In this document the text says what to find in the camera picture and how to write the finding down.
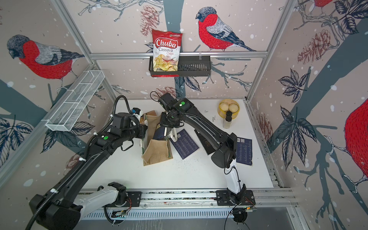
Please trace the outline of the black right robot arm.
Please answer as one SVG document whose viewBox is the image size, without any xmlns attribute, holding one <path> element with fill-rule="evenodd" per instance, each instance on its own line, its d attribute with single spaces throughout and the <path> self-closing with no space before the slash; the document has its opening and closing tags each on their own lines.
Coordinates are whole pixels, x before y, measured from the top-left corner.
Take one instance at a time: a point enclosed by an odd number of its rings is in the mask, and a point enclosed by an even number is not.
<svg viewBox="0 0 368 230">
<path fill-rule="evenodd" d="M 246 186 L 241 182 L 236 169 L 237 136 L 215 126 L 186 98 L 177 100 L 166 93 L 158 102 L 165 109 L 160 120 L 161 126 L 179 128 L 181 123 L 185 123 L 209 141 L 215 150 L 211 159 L 216 166 L 224 170 L 228 194 L 235 203 L 239 203 L 245 196 Z"/>
</svg>

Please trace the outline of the navy book with QR code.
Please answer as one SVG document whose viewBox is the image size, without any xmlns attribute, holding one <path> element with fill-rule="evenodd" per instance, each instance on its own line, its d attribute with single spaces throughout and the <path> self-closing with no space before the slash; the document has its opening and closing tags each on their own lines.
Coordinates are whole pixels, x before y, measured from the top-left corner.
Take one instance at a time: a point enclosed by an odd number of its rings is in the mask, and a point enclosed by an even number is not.
<svg viewBox="0 0 368 230">
<path fill-rule="evenodd" d="M 252 166 L 253 148 L 252 140 L 237 138 L 236 162 Z"/>
</svg>

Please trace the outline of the navy book with barcode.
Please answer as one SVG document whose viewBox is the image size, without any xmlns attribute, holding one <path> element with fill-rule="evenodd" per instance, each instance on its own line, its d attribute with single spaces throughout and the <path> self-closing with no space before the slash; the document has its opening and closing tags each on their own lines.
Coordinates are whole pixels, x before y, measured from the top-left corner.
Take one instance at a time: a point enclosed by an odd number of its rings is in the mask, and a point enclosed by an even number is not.
<svg viewBox="0 0 368 230">
<path fill-rule="evenodd" d="M 182 160 L 199 150 L 199 146 L 194 142 L 185 129 L 177 133 L 176 142 L 174 142 L 172 139 L 170 139 L 170 142 L 173 144 Z"/>
</svg>

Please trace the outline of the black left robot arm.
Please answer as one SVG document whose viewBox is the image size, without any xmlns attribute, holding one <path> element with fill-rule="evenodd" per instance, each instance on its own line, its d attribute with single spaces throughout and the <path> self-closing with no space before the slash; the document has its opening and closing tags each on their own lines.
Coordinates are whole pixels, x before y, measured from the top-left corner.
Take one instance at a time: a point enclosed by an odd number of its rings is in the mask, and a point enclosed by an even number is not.
<svg viewBox="0 0 368 230">
<path fill-rule="evenodd" d="M 132 206 L 124 185 L 112 182 L 106 188 L 76 201 L 80 190 L 95 171 L 124 142 L 143 139 L 146 127 L 140 124 L 142 112 L 133 108 L 129 113 L 113 115 L 108 125 L 91 138 L 85 157 L 80 157 L 75 167 L 44 195 L 35 195 L 29 202 L 33 213 L 26 229 L 37 222 L 49 230 L 72 230 L 86 215 L 109 204 Z"/>
</svg>

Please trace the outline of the burlap canvas bag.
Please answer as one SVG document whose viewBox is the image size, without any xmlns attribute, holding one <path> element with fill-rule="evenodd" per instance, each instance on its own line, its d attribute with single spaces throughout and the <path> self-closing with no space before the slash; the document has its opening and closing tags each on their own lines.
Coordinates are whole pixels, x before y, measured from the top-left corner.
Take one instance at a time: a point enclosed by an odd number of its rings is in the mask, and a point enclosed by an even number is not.
<svg viewBox="0 0 368 230">
<path fill-rule="evenodd" d="M 141 125 L 146 125 L 144 139 L 140 142 L 143 166 L 153 165 L 173 159 L 170 143 L 165 138 L 155 138 L 154 134 L 160 127 L 161 116 L 155 110 L 144 113 L 140 119 Z"/>
</svg>

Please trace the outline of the navy book yellow label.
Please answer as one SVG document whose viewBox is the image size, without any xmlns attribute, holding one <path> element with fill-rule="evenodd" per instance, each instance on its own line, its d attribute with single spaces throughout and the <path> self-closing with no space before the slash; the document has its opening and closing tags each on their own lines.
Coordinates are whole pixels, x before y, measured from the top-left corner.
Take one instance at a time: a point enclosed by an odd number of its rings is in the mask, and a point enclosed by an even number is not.
<svg viewBox="0 0 368 230">
<path fill-rule="evenodd" d="M 168 138 L 170 137 L 170 132 L 169 132 L 169 128 L 165 127 L 165 126 L 161 126 L 160 124 L 158 124 L 156 126 L 156 130 L 154 132 L 153 135 L 153 140 L 168 140 Z"/>
</svg>

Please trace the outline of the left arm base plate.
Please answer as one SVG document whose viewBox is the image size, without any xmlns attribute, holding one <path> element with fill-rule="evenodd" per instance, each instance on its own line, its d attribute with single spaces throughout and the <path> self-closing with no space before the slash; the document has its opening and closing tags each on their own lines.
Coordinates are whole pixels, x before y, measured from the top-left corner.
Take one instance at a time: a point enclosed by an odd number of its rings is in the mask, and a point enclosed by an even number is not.
<svg viewBox="0 0 368 230">
<path fill-rule="evenodd" d="M 106 207 L 108 208 L 118 208 L 118 207 L 139 207 L 140 206 L 140 200 L 141 200 L 141 191 L 128 191 L 128 192 L 118 192 L 117 199 L 111 203 L 107 204 Z"/>
</svg>

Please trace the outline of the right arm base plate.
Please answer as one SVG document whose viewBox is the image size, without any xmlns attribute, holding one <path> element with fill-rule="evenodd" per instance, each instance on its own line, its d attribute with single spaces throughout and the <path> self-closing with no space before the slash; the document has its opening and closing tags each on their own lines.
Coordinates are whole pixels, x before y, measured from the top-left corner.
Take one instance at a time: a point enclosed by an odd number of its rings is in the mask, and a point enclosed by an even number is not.
<svg viewBox="0 0 368 230">
<path fill-rule="evenodd" d="M 234 194 L 229 190 L 216 190 L 214 198 L 218 206 L 254 206 L 256 204 L 252 190 L 242 190 Z"/>
</svg>

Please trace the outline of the black paperback book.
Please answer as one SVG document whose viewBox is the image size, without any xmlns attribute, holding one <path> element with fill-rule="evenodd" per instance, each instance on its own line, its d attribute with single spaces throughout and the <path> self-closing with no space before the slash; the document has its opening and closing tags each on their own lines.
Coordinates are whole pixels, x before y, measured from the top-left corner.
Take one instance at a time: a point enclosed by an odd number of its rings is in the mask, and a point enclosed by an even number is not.
<svg viewBox="0 0 368 230">
<path fill-rule="evenodd" d="M 210 144 L 210 142 L 203 135 L 201 135 L 196 129 L 194 130 L 194 132 L 196 133 L 196 135 L 197 135 L 200 143 L 202 144 L 203 148 L 205 149 L 207 155 L 213 154 L 215 152 L 215 149 Z"/>
</svg>

